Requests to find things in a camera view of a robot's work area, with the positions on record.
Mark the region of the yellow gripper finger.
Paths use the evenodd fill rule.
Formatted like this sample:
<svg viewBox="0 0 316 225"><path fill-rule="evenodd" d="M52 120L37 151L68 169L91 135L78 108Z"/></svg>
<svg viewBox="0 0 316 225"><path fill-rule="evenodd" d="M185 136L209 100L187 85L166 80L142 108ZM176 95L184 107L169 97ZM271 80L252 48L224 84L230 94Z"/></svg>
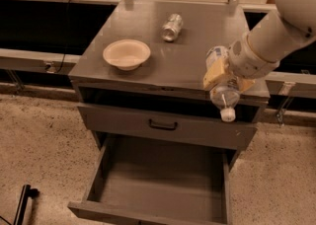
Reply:
<svg viewBox="0 0 316 225"><path fill-rule="evenodd" d="M254 79L237 78L238 90L240 93L244 93L249 90L255 84Z"/></svg>
<svg viewBox="0 0 316 225"><path fill-rule="evenodd" d="M206 91L210 91L216 85L227 80L229 77L230 73L228 71L227 60L219 58L207 69L203 77L203 88Z"/></svg>

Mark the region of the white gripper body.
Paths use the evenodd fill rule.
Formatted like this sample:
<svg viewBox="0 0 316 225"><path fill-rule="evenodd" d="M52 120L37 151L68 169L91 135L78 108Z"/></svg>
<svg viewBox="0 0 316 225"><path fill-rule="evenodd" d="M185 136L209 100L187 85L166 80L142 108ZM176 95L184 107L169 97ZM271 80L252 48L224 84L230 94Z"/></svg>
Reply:
<svg viewBox="0 0 316 225"><path fill-rule="evenodd" d="M279 67L279 62L269 62L260 57L248 42L248 34L244 33L228 47L228 63L230 71L244 79L259 79L267 76Z"/></svg>

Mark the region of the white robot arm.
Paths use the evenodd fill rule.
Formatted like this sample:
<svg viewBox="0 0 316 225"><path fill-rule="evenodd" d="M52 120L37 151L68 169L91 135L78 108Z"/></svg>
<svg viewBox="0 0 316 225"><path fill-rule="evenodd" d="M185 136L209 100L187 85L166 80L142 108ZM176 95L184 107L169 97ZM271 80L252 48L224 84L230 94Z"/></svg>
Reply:
<svg viewBox="0 0 316 225"><path fill-rule="evenodd" d="M275 0L276 7L229 46L206 57L203 88L212 90L233 77L241 91L279 67L281 60L315 41L316 0Z"/></svg>

